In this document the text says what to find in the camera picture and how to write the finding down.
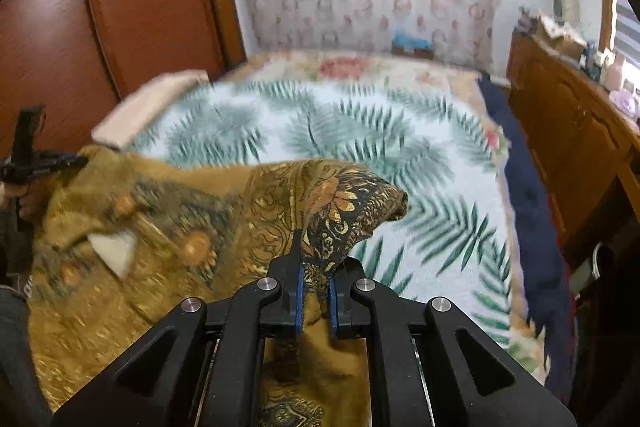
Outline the left hand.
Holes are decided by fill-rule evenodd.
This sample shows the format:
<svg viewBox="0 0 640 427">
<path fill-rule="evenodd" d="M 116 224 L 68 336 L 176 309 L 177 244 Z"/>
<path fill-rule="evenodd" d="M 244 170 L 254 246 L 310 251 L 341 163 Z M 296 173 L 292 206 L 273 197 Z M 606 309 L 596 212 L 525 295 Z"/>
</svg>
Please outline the left hand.
<svg viewBox="0 0 640 427">
<path fill-rule="evenodd" d="M 1 184 L 1 209 L 8 210 L 11 202 L 20 206 L 20 217 L 32 225 L 39 225 L 46 214 L 52 194 L 51 184 L 44 178 L 28 185 Z"/>
</svg>

